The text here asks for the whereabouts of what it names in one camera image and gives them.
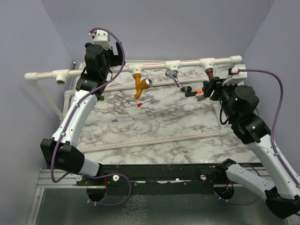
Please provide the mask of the brown water faucet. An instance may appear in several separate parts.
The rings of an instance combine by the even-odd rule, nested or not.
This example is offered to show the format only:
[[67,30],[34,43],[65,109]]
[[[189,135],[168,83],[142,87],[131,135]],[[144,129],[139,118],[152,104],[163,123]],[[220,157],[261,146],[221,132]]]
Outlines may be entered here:
[[213,68],[208,68],[205,70],[206,75],[208,76],[209,81],[213,79]]

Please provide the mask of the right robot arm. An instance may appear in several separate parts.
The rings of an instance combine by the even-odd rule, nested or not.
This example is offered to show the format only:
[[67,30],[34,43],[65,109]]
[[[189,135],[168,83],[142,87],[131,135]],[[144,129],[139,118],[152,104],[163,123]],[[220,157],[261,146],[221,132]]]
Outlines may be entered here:
[[229,180],[239,183],[265,201],[269,210],[279,218],[287,218],[300,211],[300,177],[283,154],[271,142],[271,131],[254,113],[259,98],[252,87],[225,85],[225,79],[214,77],[204,81],[204,96],[221,104],[221,113],[231,125],[233,133],[258,157],[271,180],[245,170],[231,160],[220,164],[215,177],[220,183]]

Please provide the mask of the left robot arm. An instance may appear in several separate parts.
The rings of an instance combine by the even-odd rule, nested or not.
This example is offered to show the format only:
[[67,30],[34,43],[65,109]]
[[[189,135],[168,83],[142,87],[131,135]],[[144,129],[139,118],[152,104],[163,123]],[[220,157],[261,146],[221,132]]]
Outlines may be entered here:
[[47,166],[72,174],[87,176],[93,185],[103,181],[100,163],[88,160],[77,149],[80,133],[88,115],[94,108],[109,80],[110,68],[125,65],[125,53],[120,42],[116,43],[117,54],[106,50],[103,44],[87,43],[85,64],[77,81],[74,100],[64,120],[50,139],[44,138],[40,144]]

